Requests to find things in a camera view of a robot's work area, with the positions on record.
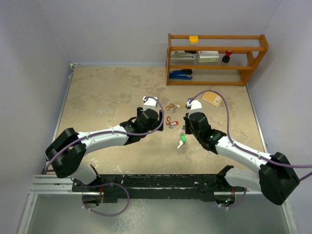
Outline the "key with green tag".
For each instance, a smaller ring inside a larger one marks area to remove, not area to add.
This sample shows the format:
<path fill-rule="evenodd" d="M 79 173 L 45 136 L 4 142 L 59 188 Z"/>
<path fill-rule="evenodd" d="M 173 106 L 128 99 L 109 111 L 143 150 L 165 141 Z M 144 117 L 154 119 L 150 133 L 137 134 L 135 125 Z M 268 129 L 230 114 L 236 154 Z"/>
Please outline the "key with green tag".
<path fill-rule="evenodd" d="M 180 134 L 180 141 L 179 141 L 179 145 L 177 146 L 177 149 L 179 149 L 185 143 L 186 143 L 186 136 L 184 133 L 181 133 Z"/>

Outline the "key with red tag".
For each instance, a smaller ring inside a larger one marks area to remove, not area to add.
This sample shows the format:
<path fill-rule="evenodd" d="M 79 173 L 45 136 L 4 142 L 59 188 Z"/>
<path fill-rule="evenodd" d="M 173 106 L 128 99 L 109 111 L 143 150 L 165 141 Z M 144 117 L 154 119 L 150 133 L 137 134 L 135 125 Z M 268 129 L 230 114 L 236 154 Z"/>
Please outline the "key with red tag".
<path fill-rule="evenodd" d="M 169 123 L 169 128 L 178 130 L 177 125 L 178 125 L 178 121 L 170 122 Z"/>

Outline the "orange red carabiner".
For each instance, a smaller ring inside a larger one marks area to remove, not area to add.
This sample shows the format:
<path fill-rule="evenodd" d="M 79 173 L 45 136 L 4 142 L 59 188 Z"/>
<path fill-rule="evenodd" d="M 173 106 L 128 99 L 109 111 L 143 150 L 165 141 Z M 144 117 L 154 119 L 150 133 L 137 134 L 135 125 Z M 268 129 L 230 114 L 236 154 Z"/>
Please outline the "orange red carabiner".
<path fill-rule="evenodd" d="M 168 106 L 166 106 L 166 110 L 170 110 L 174 107 L 175 105 L 173 103 L 169 104 Z"/>

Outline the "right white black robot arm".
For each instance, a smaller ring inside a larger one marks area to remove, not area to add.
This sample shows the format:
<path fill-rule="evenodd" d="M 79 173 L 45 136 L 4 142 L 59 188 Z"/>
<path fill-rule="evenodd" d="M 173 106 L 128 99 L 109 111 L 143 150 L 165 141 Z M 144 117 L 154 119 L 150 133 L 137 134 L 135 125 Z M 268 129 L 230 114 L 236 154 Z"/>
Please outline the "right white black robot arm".
<path fill-rule="evenodd" d="M 277 152 L 271 155 L 230 140 L 226 133 L 213 129 L 202 112 L 186 113 L 183 119 L 186 134 L 193 135 L 203 149 L 249 168 L 248 171 L 230 168 L 217 178 L 219 189 L 249 188 L 261 192 L 273 204 L 282 205 L 300 184 L 284 154 Z"/>

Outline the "key with yellow tag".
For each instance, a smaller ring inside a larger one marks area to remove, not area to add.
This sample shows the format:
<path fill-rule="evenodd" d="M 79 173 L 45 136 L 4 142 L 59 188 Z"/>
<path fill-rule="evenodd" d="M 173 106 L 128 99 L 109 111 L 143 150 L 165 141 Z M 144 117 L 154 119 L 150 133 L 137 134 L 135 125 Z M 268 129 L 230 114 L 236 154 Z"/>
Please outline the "key with yellow tag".
<path fill-rule="evenodd" d="M 182 108 L 182 105 L 179 105 L 179 104 L 178 105 L 174 105 L 173 106 L 173 113 L 175 113 L 177 109 L 181 109 L 181 108 Z"/>

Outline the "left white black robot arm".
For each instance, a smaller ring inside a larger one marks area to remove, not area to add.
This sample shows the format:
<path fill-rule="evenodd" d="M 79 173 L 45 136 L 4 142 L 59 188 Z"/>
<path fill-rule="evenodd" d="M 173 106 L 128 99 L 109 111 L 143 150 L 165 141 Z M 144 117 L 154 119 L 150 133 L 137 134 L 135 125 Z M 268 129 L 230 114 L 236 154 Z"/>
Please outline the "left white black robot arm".
<path fill-rule="evenodd" d="M 58 178 L 72 177 L 89 191 L 100 187 L 101 178 L 92 165 L 83 163 L 89 153 L 113 146 L 139 142 L 147 134 L 163 130 L 164 111 L 138 108 L 137 117 L 102 131 L 76 132 L 65 129 L 46 149 L 49 159 L 44 170 L 51 166 Z"/>

